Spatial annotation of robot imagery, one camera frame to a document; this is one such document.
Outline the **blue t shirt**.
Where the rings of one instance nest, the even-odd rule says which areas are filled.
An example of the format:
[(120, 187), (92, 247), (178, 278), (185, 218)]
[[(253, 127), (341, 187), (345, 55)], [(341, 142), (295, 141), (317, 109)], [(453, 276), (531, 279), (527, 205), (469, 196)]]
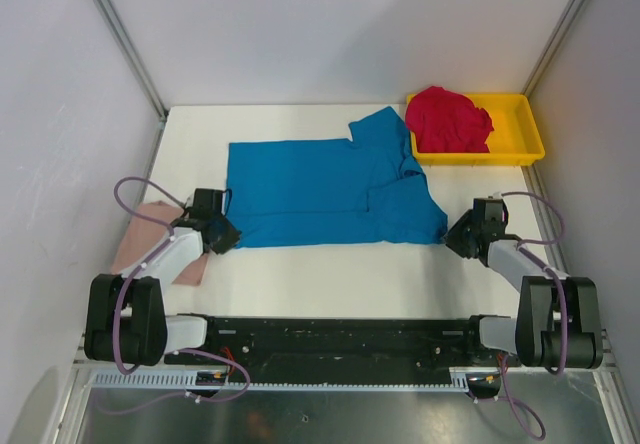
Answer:
[(240, 247), (441, 241), (447, 214), (398, 113), (385, 107), (349, 130), (348, 138), (230, 144), (227, 216)]

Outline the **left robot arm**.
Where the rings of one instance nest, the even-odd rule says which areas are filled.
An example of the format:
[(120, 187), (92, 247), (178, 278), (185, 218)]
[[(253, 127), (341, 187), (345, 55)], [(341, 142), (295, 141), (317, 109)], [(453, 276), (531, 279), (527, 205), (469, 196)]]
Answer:
[(239, 242), (226, 216), (230, 200), (230, 191), (198, 188), (185, 207), (157, 201), (134, 211), (113, 273), (97, 275), (90, 286), (88, 359), (116, 363), (128, 374), (182, 349), (202, 364), (219, 356), (221, 340), (206, 319), (167, 314), (164, 295), (174, 283), (195, 280), (209, 254)]

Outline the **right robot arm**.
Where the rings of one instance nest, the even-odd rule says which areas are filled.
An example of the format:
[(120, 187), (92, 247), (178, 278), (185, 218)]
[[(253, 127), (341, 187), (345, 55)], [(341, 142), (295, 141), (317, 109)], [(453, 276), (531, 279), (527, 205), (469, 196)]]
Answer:
[(516, 317), (475, 318), (478, 330), (461, 340), (463, 357), (484, 365), (501, 351), (556, 375), (598, 368), (604, 350), (595, 283), (544, 262), (528, 240), (507, 232), (508, 223), (502, 198), (476, 198), (444, 237), (456, 255), (479, 261), (519, 294)]

